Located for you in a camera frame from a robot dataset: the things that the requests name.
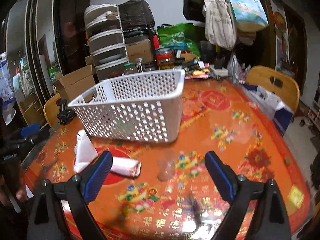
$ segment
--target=wooden chair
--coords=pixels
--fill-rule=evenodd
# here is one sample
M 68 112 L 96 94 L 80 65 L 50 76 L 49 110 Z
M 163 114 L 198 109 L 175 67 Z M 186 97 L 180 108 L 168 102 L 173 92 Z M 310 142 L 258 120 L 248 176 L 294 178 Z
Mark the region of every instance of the wooden chair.
M 246 83 L 249 85 L 259 85 L 279 96 L 287 106 L 295 113 L 300 98 L 300 90 L 297 82 L 274 69 L 255 66 L 247 76 Z
M 50 98 L 44 105 L 44 117 L 47 120 L 50 127 L 53 127 L 59 121 L 57 118 L 57 114 L 59 114 L 60 107 L 57 106 L 57 101 L 60 98 L 60 94 L 56 94 L 54 97 Z

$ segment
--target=canvas tote bag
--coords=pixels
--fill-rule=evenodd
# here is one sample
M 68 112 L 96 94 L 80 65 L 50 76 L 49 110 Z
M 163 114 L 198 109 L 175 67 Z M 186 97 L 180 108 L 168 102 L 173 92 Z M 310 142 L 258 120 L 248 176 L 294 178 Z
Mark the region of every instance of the canvas tote bag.
M 232 50 L 236 43 L 235 20 L 229 0 L 204 0 L 205 37 L 214 45 Z

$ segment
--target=yellow label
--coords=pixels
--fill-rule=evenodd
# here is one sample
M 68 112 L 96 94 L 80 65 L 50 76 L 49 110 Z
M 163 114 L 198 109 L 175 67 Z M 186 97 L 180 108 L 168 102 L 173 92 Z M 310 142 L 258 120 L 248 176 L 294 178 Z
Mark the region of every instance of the yellow label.
M 304 200 L 304 194 L 301 192 L 301 190 L 299 190 L 297 186 L 293 185 L 288 198 L 293 205 L 295 205 L 297 208 L 300 208 Z

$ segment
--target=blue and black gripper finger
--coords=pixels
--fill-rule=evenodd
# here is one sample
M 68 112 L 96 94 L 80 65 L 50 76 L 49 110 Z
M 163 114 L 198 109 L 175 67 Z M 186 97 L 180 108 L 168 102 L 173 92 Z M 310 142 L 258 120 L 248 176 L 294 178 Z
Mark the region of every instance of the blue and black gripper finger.
M 111 152 L 104 151 L 93 165 L 89 165 L 82 171 L 80 191 L 85 203 L 88 204 L 96 199 L 111 167 Z
M 222 163 L 214 151 L 206 153 L 204 162 L 222 199 L 231 205 L 238 189 L 237 175 L 230 166 Z

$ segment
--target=floral tablecloth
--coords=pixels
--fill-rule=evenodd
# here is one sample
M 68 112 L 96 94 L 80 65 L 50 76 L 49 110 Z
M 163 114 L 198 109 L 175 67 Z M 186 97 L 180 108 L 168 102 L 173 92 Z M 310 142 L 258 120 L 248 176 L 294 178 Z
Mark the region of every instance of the floral tablecloth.
M 27 185 L 43 178 L 68 180 L 73 174 L 78 118 L 63 126 L 44 146 L 25 174 Z M 146 144 L 92 138 L 98 153 L 138 159 L 141 174 L 128 179 L 109 174 L 89 208 L 107 239 L 194 239 L 195 219 L 211 214 L 217 228 L 229 204 L 224 202 L 205 166 L 204 155 L 213 150 L 237 174 L 265 182 L 274 178 L 283 195 L 292 232 L 304 223 L 310 194 L 288 147 L 273 123 L 227 81 L 186 81 L 183 115 L 178 138 L 170 144 Z M 157 160 L 164 153 L 175 160 L 175 176 L 168 182 L 157 178 Z M 249 205 L 237 239 L 244 239 L 255 201 Z M 68 204 L 65 215 L 71 232 L 80 237 Z

